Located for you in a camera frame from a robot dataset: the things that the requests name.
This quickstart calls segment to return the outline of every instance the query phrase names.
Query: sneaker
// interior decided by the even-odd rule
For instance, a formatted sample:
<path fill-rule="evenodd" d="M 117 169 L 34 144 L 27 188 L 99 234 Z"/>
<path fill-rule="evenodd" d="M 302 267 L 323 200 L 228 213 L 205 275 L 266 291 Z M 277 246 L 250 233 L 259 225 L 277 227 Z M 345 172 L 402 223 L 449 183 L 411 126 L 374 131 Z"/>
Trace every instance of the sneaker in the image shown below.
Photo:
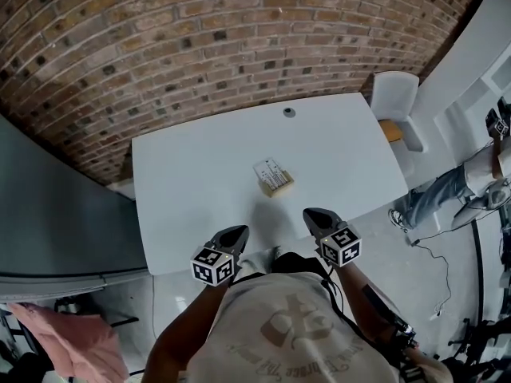
<path fill-rule="evenodd" d="M 405 233 L 408 232 L 408 228 L 406 228 L 402 223 L 402 214 L 399 211 L 390 209 L 389 219 L 392 222 L 392 224 L 395 225 L 397 228 L 400 228 Z"/>

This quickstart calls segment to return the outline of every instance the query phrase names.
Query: white chair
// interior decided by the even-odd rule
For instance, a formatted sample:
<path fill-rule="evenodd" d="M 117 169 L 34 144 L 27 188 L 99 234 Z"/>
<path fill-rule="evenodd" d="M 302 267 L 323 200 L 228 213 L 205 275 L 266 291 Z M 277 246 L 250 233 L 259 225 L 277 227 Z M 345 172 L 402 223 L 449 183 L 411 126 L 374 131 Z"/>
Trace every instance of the white chair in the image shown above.
<path fill-rule="evenodd" d="M 403 133 L 402 140 L 390 146 L 404 176 L 414 172 L 410 152 L 424 152 L 424 141 L 410 117 L 417 96 L 419 79 L 410 73 L 388 71 L 374 76 L 370 108 L 378 120 L 392 120 Z"/>

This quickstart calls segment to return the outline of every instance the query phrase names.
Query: small box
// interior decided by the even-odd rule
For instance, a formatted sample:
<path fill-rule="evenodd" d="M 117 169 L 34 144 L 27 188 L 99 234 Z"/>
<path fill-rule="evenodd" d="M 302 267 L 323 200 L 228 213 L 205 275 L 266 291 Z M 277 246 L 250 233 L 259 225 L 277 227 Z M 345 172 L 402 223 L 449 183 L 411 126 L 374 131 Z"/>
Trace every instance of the small box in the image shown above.
<path fill-rule="evenodd" d="M 360 256 L 362 239 L 354 227 L 346 225 L 335 233 L 321 239 L 321 255 L 338 267 Z"/>
<path fill-rule="evenodd" d="M 291 175 L 282 169 L 272 157 L 254 165 L 254 171 L 259 178 L 259 185 L 263 193 L 268 197 L 275 197 L 295 182 Z"/>
<path fill-rule="evenodd" d="M 190 260 L 192 277 L 217 286 L 234 275 L 234 257 L 212 248 L 199 247 Z"/>

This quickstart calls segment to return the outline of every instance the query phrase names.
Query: black-and-white marker cube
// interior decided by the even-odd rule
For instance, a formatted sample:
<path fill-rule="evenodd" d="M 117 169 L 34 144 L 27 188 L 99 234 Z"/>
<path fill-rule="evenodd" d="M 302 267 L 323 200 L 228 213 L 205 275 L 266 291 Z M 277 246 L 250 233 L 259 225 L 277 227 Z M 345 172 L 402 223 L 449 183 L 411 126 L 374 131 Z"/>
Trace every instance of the black-and-white marker cube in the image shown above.
<path fill-rule="evenodd" d="M 230 254 L 199 247 L 190 261 L 193 278 L 217 286 L 234 275 L 234 257 Z"/>
<path fill-rule="evenodd" d="M 499 119 L 495 122 L 495 130 L 504 136 L 508 132 L 508 125 L 502 119 Z"/>
<path fill-rule="evenodd" d="M 321 239 L 321 255 L 338 267 L 348 264 L 360 256 L 362 240 L 356 230 L 347 225 Z"/>

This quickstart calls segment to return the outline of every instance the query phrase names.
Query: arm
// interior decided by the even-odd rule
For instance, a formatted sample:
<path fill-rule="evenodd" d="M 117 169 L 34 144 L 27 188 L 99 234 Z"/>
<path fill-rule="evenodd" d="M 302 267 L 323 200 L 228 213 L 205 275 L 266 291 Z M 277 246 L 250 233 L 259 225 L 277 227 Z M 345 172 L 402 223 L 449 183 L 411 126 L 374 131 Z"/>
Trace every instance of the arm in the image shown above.
<path fill-rule="evenodd" d="M 373 342 L 376 340 L 388 341 L 394 332 L 394 326 L 376 312 L 376 309 L 362 292 L 362 288 L 367 284 L 372 286 L 372 282 L 353 263 L 349 263 L 344 267 L 336 267 L 335 270 L 341 280 L 355 321 L 364 336 Z"/>
<path fill-rule="evenodd" d="M 180 370 L 206 342 L 228 287 L 206 286 L 195 301 L 161 333 L 149 354 L 142 383 L 177 381 Z"/>
<path fill-rule="evenodd" d="M 344 267 L 336 267 L 335 270 L 343 285 L 355 321 L 364 336 L 373 342 L 390 342 L 395 327 L 378 315 L 362 292 L 362 288 L 368 284 L 377 292 L 378 288 L 353 263 Z M 418 349 L 407 348 L 405 355 L 412 363 L 421 367 L 427 377 L 432 377 L 432 381 L 453 381 L 449 370 L 440 361 L 428 358 Z"/>
<path fill-rule="evenodd" d="M 497 133 L 493 135 L 493 152 L 492 152 L 492 176 L 495 180 L 504 179 L 501 170 L 501 163 L 498 161 L 498 156 L 502 152 L 501 136 Z"/>

